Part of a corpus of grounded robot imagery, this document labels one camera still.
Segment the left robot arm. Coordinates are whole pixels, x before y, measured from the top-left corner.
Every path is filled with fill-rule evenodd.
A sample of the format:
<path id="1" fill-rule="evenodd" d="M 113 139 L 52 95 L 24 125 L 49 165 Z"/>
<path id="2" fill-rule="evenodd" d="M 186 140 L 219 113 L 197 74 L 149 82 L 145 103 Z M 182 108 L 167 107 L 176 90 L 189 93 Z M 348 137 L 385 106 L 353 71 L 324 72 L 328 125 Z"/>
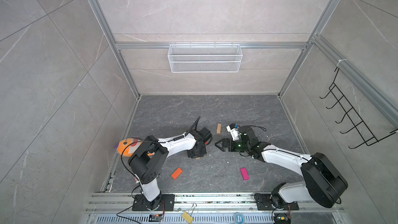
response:
<path id="1" fill-rule="evenodd" d="M 118 144 L 121 160 L 128 158 L 123 166 L 138 181 L 144 200 L 158 205 L 161 191 L 157 178 L 166 159 L 186 151 L 189 158 L 200 158 L 207 154 L 206 146 L 211 143 L 212 134 L 207 128 L 197 130 L 200 118 L 183 134 L 158 139 L 153 135 L 144 140 L 125 139 Z"/>

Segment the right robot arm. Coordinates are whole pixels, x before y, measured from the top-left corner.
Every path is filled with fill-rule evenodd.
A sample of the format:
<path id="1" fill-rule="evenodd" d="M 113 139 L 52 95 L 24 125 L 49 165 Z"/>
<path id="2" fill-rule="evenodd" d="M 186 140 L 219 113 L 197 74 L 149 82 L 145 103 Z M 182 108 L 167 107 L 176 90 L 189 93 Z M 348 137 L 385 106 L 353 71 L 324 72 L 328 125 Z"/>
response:
<path id="1" fill-rule="evenodd" d="M 215 143 L 220 150 L 227 149 L 244 157 L 276 164 L 303 177 L 303 181 L 281 183 L 273 189 L 269 199 L 274 208 L 281 209 L 293 202 L 311 200 L 326 208 L 341 203 L 348 182 L 326 155 L 319 152 L 301 154 L 260 142 L 251 125 L 233 123 L 227 126 L 227 131 L 231 138 Z"/>

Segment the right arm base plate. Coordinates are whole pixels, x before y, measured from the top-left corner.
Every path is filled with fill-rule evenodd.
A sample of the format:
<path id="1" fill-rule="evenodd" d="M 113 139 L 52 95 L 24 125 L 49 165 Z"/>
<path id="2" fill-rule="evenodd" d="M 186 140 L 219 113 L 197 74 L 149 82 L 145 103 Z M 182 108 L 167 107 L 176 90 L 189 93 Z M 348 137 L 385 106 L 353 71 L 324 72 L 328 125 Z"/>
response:
<path id="1" fill-rule="evenodd" d="M 274 209 L 298 211 L 297 202 L 287 203 L 278 194 L 255 193 L 254 199 L 259 211 L 272 211 Z"/>

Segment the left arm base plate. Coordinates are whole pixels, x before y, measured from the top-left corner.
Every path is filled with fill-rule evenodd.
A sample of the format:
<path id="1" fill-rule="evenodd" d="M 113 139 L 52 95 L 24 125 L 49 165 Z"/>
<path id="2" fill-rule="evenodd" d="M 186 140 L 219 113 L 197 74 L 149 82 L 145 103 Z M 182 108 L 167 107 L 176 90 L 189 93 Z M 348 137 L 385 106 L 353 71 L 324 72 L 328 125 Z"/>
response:
<path id="1" fill-rule="evenodd" d="M 175 204 L 175 195 L 160 194 L 153 201 L 148 201 L 144 195 L 136 195 L 132 211 L 172 211 Z"/>

